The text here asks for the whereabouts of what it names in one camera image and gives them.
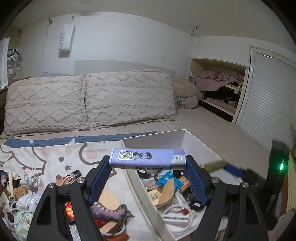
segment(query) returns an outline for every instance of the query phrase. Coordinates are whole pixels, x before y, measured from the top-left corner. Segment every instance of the silver screw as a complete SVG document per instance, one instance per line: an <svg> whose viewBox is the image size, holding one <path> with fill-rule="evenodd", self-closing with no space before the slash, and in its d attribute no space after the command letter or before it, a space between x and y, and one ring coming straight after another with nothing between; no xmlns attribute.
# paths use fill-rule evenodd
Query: silver screw
<svg viewBox="0 0 296 241"><path fill-rule="evenodd" d="M217 177L212 177L211 181L212 181L212 183L218 183L218 182L220 182L220 179Z"/></svg>
<svg viewBox="0 0 296 241"><path fill-rule="evenodd" d="M243 183L242 183L242 187L243 187L243 188L248 188L248 187L249 187L249 184L246 183L246 182L243 182Z"/></svg>
<svg viewBox="0 0 296 241"><path fill-rule="evenodd" d="M77 182L78 182L78 183L83 183L83 182L84 182L84 180L85 180L85 178L84 178L84 177L79 177L79 178L77 179Z"/></svg>
<svg viewBox="0 0 296 241"><path fill-rule="evenodd" d="M54 186L55 186L55 183L49 183L49 184L47 185L48 188L53 188Z"/></svg>

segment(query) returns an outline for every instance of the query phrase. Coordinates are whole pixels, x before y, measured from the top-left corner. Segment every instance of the pillow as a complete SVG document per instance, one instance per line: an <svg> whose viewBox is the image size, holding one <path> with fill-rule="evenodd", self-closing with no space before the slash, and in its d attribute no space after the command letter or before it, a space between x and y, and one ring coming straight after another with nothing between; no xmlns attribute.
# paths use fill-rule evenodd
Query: pillow
<svg viewBox="0 0 296 241"><path fill-rule="evenodd" d="M174 78L172 79L172 85L176 97L187 98L196 95L198 100L202 100L202 92L188 80Z"/></svg>
<svg viewBox="0 0 296 241"><path fill-rule="evenodd" d="M30 78L8 89L1 138L85 129L83 76Z"/></svg>
<svg viewBox="0 0 296 241"><path fill-rule="evenodd" d="M176 115L173 87L165 72L103 72L85 78L89 129Z"/></svg>

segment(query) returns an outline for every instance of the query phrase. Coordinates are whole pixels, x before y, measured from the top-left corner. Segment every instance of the ceiling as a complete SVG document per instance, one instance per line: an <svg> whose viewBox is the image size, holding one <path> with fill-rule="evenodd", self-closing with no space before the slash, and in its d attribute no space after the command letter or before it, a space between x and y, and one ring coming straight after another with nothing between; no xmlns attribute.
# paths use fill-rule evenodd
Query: ceiling
<svg viewBox="0 0 296 241"><path fill-rule="evenodd" d="M78 12L121 12L147 17L194 36L227 35L295 49L292 38L261 0L33 0L15 19L24 29L47 18Z"/></svg>

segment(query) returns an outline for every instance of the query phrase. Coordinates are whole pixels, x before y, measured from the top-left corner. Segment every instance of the qr code sticker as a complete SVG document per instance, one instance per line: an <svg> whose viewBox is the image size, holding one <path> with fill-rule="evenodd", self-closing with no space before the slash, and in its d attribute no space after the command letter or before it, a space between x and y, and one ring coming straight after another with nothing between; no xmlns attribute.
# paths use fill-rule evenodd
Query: qr code sticker
<svg viewBox="0 0 296 241"><path fill-rule="evenodd" d="M118 160L131 161L133 159L133 151L120 150Z"/></svg>

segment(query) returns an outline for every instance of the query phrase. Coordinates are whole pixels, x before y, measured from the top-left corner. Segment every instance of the beige mattress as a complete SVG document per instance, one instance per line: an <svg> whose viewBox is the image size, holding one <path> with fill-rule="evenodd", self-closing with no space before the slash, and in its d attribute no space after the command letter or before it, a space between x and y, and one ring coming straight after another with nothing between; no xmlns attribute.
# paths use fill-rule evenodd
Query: beige mattress
<svg viewBox="0 0 296 241"><path fill-rule="evenodd" d="M172 131L186 129L212 149L223 160L241 168L252 168L264 178L267 175L269 151L236 124L225 121L212 112L198 107L178 109L181 121L160 121L124 125L92 131L71 131L44 135L22 136L17 139L51 139L70 136L112 135L147 131Z"/></svg>

